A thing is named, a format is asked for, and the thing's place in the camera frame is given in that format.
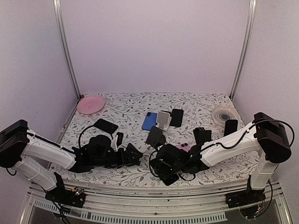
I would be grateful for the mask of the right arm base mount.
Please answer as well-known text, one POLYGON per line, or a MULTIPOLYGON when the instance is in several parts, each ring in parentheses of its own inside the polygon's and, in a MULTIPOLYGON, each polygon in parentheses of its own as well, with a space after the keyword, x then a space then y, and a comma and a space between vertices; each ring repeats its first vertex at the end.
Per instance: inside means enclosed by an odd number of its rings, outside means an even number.
POLYGON ((239 212, 246 219, 254 219, 257 218, 261 209, 263 208, 266 196, 264 189, 252 190, 250 187, 248 187, 242 191, 228 193, 225 195, 225 198, 226 204, 230 209, 253 204, 251 207, 239 209, 239 212))

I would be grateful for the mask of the pink phone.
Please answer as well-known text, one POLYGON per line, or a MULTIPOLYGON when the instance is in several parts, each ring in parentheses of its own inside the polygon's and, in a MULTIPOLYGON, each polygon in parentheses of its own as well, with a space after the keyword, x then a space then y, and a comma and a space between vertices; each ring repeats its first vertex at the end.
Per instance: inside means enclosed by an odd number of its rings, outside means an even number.
POLYGON ((188 153, 191 150, 191 147, 188 145, 188 143, 181 143, 176 145, 176 148, 179 150, 179 152, 186 152, 188 153))

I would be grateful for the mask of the black phone blue case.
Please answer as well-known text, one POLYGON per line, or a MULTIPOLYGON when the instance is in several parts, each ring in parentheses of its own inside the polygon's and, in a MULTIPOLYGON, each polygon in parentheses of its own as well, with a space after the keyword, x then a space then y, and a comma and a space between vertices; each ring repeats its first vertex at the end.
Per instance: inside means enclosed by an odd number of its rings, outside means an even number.
POLYGON ((228 119, 225 122, 224 127, 224 136, 228 136, 234 132, 236 132, 238 129, 238 120, 236 119, 228 119))

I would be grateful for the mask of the black round base stand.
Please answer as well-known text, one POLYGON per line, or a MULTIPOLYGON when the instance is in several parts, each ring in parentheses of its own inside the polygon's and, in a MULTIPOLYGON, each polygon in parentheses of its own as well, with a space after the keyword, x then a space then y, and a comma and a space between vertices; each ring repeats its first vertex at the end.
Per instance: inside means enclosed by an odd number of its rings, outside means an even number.
POLYGON ((136 149, 131 143, 129 143, 125 150, 125 166, 139 166, 143 157, 143 153, 136 149))

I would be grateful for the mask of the black phone teal edge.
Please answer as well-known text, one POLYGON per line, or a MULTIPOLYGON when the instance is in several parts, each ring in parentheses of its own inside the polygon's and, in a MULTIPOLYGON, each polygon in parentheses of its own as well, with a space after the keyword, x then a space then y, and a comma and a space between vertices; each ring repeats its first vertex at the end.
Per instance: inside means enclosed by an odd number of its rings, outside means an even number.
POLYGON ((175 108, 172 109, 170 126, 181 127, 182 126, 183 115, 184 115, 184 110, 175 109, 175 108))

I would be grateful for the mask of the black folding phone stand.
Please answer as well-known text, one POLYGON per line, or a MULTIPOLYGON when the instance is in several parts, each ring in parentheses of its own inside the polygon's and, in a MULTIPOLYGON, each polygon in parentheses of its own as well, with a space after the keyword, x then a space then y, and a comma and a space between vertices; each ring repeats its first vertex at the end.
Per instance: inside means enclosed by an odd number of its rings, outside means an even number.
POLYGON ((212 131, 205 130, 203 127, 197 127, 193 130, 193 135, 197 147, 201 147, 205 142, 212 140, 212 131))

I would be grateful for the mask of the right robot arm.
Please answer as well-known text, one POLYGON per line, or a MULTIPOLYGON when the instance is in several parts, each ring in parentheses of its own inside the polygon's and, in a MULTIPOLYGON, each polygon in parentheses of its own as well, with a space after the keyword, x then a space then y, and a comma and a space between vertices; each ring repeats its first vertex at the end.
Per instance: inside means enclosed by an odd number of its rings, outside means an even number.
POLYGON ((149 159, 149 170, 166 186, 173 184, 182 173, 195 175, 210 167, 251 151, 260 152, 255 171, 248 178, 247 189, 242 192, 242 200, 252 203, 276 171, 278 165, 287 161, 292 152, 294 139, 289 140, 285 128, 290 125, 259 112, 252 122, 240 130, 234 129, 222 138, 212 140, 210 130, 194 129, 196 145, 189 151, 172 144, 153 143, 157 152, 149 159))

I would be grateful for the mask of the black phone front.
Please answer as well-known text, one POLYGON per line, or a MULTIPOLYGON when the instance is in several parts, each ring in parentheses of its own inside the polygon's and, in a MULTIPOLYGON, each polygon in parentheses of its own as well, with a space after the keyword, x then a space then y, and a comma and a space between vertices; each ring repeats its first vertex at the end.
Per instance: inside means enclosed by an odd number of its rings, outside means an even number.
POLYGON ((161 178, 161 181, 166 185, 166 186, 170 186, 172 185, 174 182, 176 182, 179 179, 179 176, 177 174, 173 174, 170 175, 168 177, 165 178, 161 178))

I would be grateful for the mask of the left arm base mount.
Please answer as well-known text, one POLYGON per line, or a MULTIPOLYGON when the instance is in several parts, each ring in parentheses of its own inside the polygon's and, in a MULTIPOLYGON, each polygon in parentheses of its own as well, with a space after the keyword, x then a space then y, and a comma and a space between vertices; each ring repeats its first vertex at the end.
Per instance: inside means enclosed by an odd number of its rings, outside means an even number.
POLYGON ((54 172, 54 176, 57 181, 56 186, 54 189, 46 191, 45 199, 58 204, 83 208, 86 198, 84 189, 75 187, 72 190, 68 190, 64 186, 62 177, 56 172, 54 172))

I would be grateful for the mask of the white grey phone stand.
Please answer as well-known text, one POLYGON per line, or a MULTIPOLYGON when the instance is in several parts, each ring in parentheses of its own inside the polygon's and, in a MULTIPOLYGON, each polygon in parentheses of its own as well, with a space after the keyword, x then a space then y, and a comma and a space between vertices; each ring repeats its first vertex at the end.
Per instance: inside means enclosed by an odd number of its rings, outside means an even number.
POLYGON ((157 113, 157 119, 156 119, 156 127, 163 130, 167 131, 167 129, 170 126, 171 122, 171 113, 170 112, 164 112, 164 111, 159 111, 157 113))

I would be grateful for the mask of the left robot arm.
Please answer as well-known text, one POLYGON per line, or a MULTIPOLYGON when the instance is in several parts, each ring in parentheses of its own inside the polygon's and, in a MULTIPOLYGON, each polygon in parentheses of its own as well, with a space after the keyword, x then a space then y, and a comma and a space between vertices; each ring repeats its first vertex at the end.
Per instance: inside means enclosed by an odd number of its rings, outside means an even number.
POLYGON ((69 191, 59 185, 60 175, 48 171, 35 159, 42 159, 73 173, 90 172, 96 167, 119 168, 127 165, 125 149, 113 149, 105 135, 90 138, 88 144, 68 149, 29 129, 21 119, 0 132, 0 166, 20 172, 40 184, 60 203, 69 199, 69 191))

